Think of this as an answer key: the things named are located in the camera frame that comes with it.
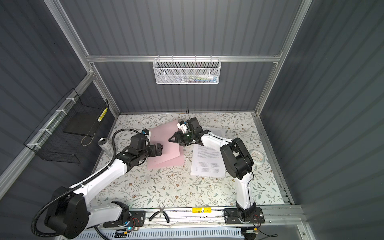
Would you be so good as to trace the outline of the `pink folder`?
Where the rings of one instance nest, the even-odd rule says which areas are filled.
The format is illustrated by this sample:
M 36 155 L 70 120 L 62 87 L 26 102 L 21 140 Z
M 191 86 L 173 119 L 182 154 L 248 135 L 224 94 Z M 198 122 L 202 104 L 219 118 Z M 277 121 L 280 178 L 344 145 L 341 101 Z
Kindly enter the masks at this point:
M 177 127 L 178 123 L 179 122 L 177 120 L 174 120 L 159 127 L 150 129 L 151 144 L 161 144 L 163 145 L 163 150 L 161 156 L 148 158 L 148 170 L 183 166 L 185 164 L 183 147 L 176 143 L 169 142 L 169 138 L 179 130 Z

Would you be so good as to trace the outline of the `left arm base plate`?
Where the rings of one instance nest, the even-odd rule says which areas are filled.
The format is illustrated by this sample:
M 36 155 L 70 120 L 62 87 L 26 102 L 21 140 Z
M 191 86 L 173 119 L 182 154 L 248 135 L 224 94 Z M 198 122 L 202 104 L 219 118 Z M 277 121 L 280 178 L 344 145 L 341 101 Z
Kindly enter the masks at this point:
M 122 228 L 122 227 L 143 227 L 145 222 L 146 211 L 130 211 L 128 220 L 117 220 L 114 222 L 103 223 L 104 228 Z

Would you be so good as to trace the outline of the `printed paper sheet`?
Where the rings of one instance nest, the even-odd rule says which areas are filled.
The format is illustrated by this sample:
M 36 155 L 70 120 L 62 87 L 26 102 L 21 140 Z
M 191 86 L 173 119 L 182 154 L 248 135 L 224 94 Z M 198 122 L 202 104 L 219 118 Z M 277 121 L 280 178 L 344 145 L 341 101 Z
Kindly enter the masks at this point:
M 225 177 L 225 165 L 219 151 L 209 147 L 194 145 L 191 175 L 201 177 Z

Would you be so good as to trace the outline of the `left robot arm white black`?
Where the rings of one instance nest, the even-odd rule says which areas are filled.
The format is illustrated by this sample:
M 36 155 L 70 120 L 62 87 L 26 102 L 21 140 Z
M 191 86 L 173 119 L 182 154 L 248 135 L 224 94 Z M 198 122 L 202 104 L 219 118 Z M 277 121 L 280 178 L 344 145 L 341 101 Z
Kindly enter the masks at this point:
M 162 144 L 151 144 L 147 134 L 137 133 L 124 152 L 117 153 L 112 145 L 111 161 L 88 178 L 69 188 L 55 190 L 51 200 L 33 217 L 31 232 L 41 238 L 63 236 L 74 239 L 84 230 L 115 222 L 119 227 L 134 226 L 130 208 L 113 201 L 110 205 L 89 207 L 90 201 L 110 183 L 125 175 L 147 158 L 162 155 Z

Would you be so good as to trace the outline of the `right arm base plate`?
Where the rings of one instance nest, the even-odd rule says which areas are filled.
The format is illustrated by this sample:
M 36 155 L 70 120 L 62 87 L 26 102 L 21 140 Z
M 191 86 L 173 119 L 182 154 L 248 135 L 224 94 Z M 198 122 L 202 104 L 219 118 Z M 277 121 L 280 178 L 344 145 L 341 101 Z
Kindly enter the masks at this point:
M 264 224 L 265 217 L 261 208 L 256 207 L 251 210 L 241 211 L 236 208 L 226 208 L 222 210 L 224 215 L 225 224 Z

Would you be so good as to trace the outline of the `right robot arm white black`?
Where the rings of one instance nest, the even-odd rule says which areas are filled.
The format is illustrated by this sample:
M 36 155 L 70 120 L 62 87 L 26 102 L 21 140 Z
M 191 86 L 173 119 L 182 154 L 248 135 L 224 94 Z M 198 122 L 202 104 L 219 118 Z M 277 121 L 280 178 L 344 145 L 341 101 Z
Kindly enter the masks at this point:
M 240 138 L 226 139 L 205 130 L 197 118 L 181 121 L 177 127 L 178 131 L 169 138 L 170 143 L 182 147 L 197 144 L 221 153 L 226 171 L 235 179 L 237 216 L 243 223 L 250 222 L 257 210 L 251 190 L 254 160 L 243 141 Z

